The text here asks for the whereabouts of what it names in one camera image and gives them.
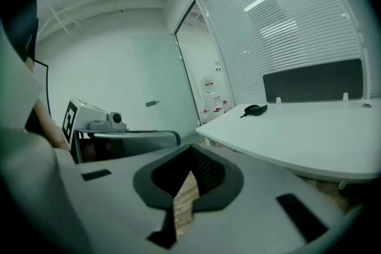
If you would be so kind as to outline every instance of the glass door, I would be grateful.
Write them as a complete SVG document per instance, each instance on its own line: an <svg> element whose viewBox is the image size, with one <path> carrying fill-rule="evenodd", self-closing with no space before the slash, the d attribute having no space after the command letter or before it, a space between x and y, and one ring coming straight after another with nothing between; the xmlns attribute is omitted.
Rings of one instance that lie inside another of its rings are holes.
<svg viewBox="0 0 381 254"><path fill-rule="evenodd" d="M182 142L200 138L199 117L179 47L173 37L163 34L136 36L134 56L136 80L142 86L145 106L156 130L173 130Z"/></svg>

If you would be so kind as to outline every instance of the white machine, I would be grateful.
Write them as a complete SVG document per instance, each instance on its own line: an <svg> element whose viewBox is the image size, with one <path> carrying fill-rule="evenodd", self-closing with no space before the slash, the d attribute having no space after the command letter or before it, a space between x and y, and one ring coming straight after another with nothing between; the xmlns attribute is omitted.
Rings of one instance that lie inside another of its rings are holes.
<svg viewBox="0 0 381 254"><path fill-rule="evenodd" d="M218 109L223 109L223 102L221 96L217 91L217 86L214 77L207 74L201 78L202 93L204 94L205 107L207 111L213 113Z"/></svg>

